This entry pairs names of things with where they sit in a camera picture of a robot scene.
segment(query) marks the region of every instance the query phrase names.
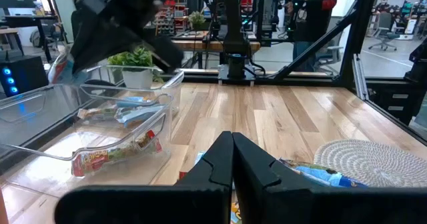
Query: woven placemat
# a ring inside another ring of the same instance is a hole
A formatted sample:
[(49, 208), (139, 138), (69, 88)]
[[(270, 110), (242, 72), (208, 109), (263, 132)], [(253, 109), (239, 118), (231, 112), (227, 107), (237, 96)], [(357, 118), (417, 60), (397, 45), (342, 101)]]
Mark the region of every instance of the woven placemat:
[(395, 147), (362, 140), (320, 147), (314, 164), (329, 167), (370, 187), (427, 187), (427, 161)]

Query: blue light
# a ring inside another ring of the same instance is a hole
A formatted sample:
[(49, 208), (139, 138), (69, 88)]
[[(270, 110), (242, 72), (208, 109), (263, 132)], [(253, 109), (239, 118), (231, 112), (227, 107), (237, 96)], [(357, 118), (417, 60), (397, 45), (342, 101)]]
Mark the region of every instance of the blue light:
[(3, 68), (3, 74), (10, 75), (11, 73), (12, 73), (12, 71), (9, 68), (7, 68), (7, 67)]
[(17, 92), (18, 92), (18, 88), (16, 88), (16, 87), (11, 87), (11, 92), (12, 92), (12, 93), (17, 93)]

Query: clear plastic bin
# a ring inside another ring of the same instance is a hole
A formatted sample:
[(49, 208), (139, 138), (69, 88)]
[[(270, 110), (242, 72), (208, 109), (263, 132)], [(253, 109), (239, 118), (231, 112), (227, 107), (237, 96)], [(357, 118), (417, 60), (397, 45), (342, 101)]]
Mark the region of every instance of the clear plastic bin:
[[(117, 66), (117, 65), (101, 65), (87, 69), (89, 74), (87, 84), (90, 85), (115, 85), (127, 87), (123, 78), (124, 71), (145, 71), (152, 70), (160, 77), (163, 75), (162, 70), (155, 67), (130, 67), (130, 66)], [(175, 116), (179, 111), (179, 101), (181, 99), (181, 83), (184, 79), (184, 72), (176, 70), (175, 75), (165, 83), (153, 82), (149, 89), (139, 89), (144, 91), (161, 91), (173, 97), (172, 115)]]
[[(1, 100), (2, 178), (56, 197), (81, 185), (149, 184), (170, 156), (172, 100), (161, 91), (86, 84), (50, 85)], [(104, 120), (77, 116), (82, 109), (123, 106)], [(141, 119), (120, 123), (123, 113)]]

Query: potted plant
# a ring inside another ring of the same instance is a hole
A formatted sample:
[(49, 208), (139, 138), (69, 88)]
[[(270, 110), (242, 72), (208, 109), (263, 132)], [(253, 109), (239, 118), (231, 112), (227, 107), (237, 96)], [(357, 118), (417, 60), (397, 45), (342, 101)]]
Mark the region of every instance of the potted plant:
[(193, 11), (188, 17), (189, 24), (194, 31), (199, 31), (203, 23), (205, 23), (205, 17), (198, 11)]
[(137, 89), (150, 89), (154, 81), (163, 82), (158, 72), (153, 69), (138, 67), (153, 67), (151, 52), (143, 47), (137, 47), (132, 52), (126, 51), (108, 58), (111, 65), (121, 65), (126, 87)]

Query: person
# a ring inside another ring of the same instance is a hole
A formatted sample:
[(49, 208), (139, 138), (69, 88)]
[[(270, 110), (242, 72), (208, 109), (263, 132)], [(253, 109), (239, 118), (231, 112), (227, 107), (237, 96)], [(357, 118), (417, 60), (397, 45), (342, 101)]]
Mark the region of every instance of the person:
[[(316, 42), (328, 29), (332, 9), (337, 0), (305, 0), (296, 10), (296, 29), (294, 31), (294, 60)], [(294, 3), (286, 4), (288, 13), (294, 12)], [(294, 71), (315, 71), (316, 57), (312, 55)]]

